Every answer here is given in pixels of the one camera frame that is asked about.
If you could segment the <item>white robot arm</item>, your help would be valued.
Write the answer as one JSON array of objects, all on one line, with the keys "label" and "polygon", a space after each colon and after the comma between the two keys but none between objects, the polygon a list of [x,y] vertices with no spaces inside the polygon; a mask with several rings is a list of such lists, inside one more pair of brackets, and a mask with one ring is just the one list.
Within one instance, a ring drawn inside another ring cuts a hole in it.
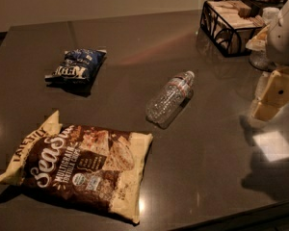
[{"label": "white robot arm", "polygon": [[270,23],[266,52],[276,69],[260,77],[250,113],[262,121],[274,118],[289,102],[289,0]]}]

